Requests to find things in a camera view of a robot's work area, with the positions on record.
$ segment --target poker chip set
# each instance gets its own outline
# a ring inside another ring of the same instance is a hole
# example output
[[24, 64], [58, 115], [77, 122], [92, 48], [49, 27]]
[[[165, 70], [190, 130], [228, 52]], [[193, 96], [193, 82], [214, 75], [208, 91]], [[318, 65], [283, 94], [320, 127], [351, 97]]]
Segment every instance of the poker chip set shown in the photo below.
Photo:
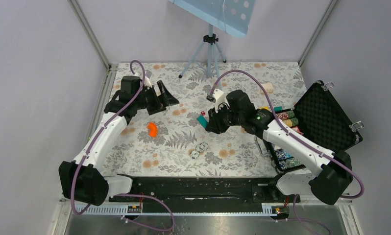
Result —
[[[276, 115], [287, 126], [312, 142], [338, 152], [363, 140], [357, 131], [363, 125], [350, 121], [329, 91], [330, 88], [322, 81], [316, 81], [292, 109], [276, 111]], [[281, 147], [267, 141], [264, 141], [264, 144], [278, 172], [290, 172], [305, 167]]]

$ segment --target black carrying case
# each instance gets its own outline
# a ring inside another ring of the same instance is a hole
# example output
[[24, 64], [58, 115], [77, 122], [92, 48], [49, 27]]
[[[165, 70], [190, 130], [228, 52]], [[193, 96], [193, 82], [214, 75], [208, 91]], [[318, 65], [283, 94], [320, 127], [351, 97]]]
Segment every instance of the black carrying case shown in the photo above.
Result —
[[[363, 138], [357, 131], [362, 128], [361, 122], [352, 123], [344, 110], [333, 97], [329, 89], [332, 84], [316, 81], [292, 109], [285, 109], [277, 113], [293, 110], [298, 118], [298, 127], [304, 137], [312, 142], [331, 149], [334, 152], [347, 150], [360, 143]], [[278, 160], [272, 144], [263, 141], [271, 155], [272, 164], [280, 173], [305, 168], [304, 165], [283, 169], [282, 160]]]

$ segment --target black metal base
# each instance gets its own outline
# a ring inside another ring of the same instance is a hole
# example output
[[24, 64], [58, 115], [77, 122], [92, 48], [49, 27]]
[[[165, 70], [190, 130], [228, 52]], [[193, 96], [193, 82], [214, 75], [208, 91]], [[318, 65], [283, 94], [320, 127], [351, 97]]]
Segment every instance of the black metal base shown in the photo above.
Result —
[[[274, 186], [274, 178], [130, 178], [133, 182], [130, 194], [155, 196], [175, 213], [263, 212], [262, 203], [283, 203], [286, 198]], [[139, 198], [115, 196], [109, 201], [139, 202]], [[145, 200], [143, 212], [165, 212], [165, 208]]]
[[218, 42], [218, 41], [219, 41], [219, 38], [216, 38], [216, 34], [215, 34], [215, 33], [213, 33], [213, 36], [212, 36], [212, 37], [210, 37], [210, 36], [208, 36], [208, 35], [205, 35], [205, 36], [203, 37], [203, 42], [205, 42], [205, 43], [210, 43], [211, 45], [215, 44], [215, 43]]

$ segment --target wooden block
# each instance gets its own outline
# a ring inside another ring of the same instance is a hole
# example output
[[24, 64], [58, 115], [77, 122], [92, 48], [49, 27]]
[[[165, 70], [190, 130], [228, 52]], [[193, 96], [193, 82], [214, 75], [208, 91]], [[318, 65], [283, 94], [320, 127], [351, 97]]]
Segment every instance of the wooden block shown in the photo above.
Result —
[[261, 85], [262, 85], [263, 88], [265, 88], [265, 91], [268, 94], [272, 94], [273, 93], [273, 85], [272, 85], [272, 83], [262, 83]]

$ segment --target floral tablecloth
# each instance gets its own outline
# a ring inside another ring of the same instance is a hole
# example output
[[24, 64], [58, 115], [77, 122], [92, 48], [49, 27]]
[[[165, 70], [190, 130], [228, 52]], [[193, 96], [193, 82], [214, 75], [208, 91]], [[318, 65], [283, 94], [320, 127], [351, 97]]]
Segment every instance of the floral tablecloth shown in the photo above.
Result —
[[[151, 81], [162, 80], [180, 104], [149, 116], [138, 111], [128, 127], [115, 141], [105, 163], [104, 174], [132, 176], [193, 176], [193, 177], [273, 177], [277, 174], [270, 155], [260, 154], [254, 136], [239, 126], [230, 127], [224, 134], [206, 132], [196, 118], [214, 104], [206, 100], [215, 78], [193, 64], [179, 79], [186, 63], [144, 63], [152, 72]], [[133, 67], [139, 73], [140, 67]], [[129, 63], [119, 64], [111, 96], [120, 88], [121, 79], [131, 75]], [[292, 107], [305, 93], [306, 87], [298, 63], [220, 63], [220, 74], [228, 70], [244, 70], [261, 83], [272, 83], [270, 94], [274, 106]], [[229, 74], [222, 79], [223, 91], [242, 89], [256, 108], [267, 106], [265, 95], [257, 84], [241, 73]], [[158, 126], [158, 136], [148, 135], [147, 125]], [[209, 148], [196, 159], [189, 153], [200, 143]]]

